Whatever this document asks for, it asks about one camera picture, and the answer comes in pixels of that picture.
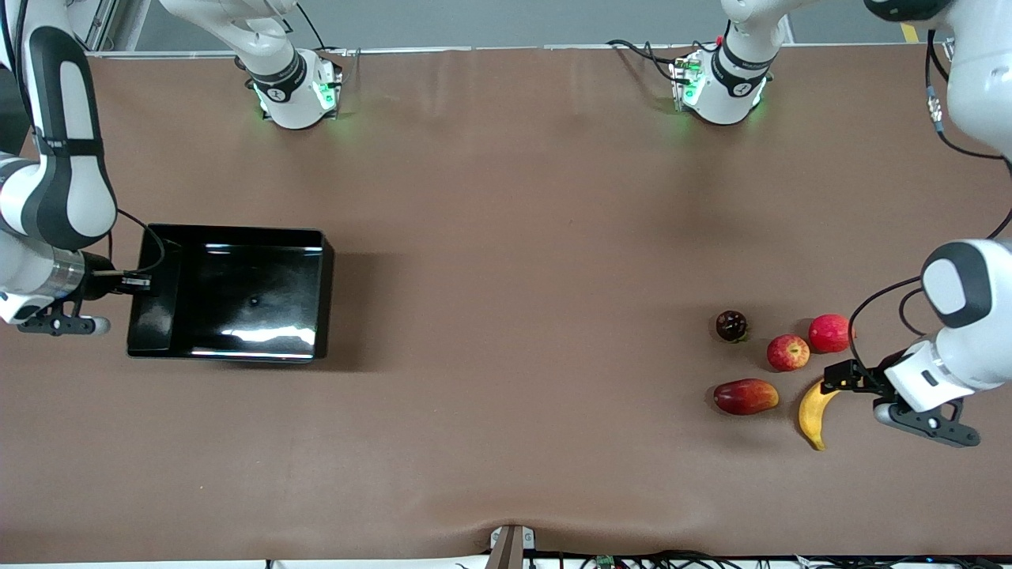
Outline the yellow banana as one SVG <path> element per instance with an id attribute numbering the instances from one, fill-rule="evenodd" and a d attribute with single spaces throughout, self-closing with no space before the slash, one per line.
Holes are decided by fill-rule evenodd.
<path id="1" fill-rule="evenodd" d="M 825 451 L 823 439 L 825 411 L 838 395 L 837 391 L 823 392 L 823 379 L 820 377 L 814 381 L 803 394 L 798 414 L 796 414 L 796 422 L 798 422 L 802 436 L 805 437 L 810 448 L 816 451 Z"/>

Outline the small red yellow apple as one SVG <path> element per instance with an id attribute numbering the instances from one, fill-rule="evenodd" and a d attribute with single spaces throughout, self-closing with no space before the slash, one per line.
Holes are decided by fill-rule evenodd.
<path id="1" fill-rule="evenodd" d="M 774 371 L 796 371 L 809 363 L 810 346 L 799 335 L 780 335 L 768 343 L 766 359 Z"/>

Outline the black plastic box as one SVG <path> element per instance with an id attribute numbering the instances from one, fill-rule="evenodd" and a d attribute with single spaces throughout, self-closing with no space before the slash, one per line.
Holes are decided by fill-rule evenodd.
<path id="1" fill-rule="evenodd" d="M 152 224 L 126 355 L 304 364 L 328 352 L 334 250 L 318 229 Z"/>

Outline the red peach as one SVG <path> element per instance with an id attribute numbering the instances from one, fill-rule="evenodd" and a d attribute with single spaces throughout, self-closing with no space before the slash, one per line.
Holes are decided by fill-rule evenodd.
<path id="1" fill-rule="evenodd" d="M 807 340 L 816 352 L 845 352 L 850 349 L 854 337 L 850 320 L 839 314 L 820 315 L 807 327 Z"/>

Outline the red mango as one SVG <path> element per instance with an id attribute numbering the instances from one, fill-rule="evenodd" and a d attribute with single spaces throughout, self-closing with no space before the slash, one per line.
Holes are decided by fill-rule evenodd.
<path id="1" fill-rule="evenodd" d="M 780 404 L 780 393 L 763 379 L 736 379 L 720 384 L 712 391 L 719 410 L 734 416 L 750 416 L 773 410 Z"/>

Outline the brown table cover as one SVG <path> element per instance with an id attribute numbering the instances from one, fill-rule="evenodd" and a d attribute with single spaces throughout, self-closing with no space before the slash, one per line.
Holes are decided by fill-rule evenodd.
<path id="1" fill-rule="evenodd" d="M 338 119 L 260 119 L 213 60 L 91 61 L 119 204 L 147 223 L 322 230 L 330 347 L 304 365 L 136 360 L 0 329 L 0 563 L 465 556 L 1012 553 L 1012 386 L 966 401 L 979 448 L 839 396 L 769 340 L 850 313 L 988 234 L 1004 166 L 952 152 L 916 46 L 792 47 L 755 112 L 671 109 L 612 50 L 362 55 Z M 749 321 L 729 343 L 718 314 Z M 766 412 L 718 385 L 763 379 Z"/>

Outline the aluminium frame profile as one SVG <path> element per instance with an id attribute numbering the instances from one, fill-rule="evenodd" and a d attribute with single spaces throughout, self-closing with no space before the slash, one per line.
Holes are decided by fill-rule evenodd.
<path id="1" fill-rule="evenodd" d="M 98 51 L 108 36 L 120 0 L 64 0 L 77 40 L 87 51 Z"/>

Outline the grey metal table bracket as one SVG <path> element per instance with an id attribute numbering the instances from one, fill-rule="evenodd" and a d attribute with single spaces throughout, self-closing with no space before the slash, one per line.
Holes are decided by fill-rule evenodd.
<path id="1" fill-rule="evenodd" d="M 536 569 L 529 557 L 536 550 L 534 529 L 505 525 L 492 530 L 485 569 Z"/>

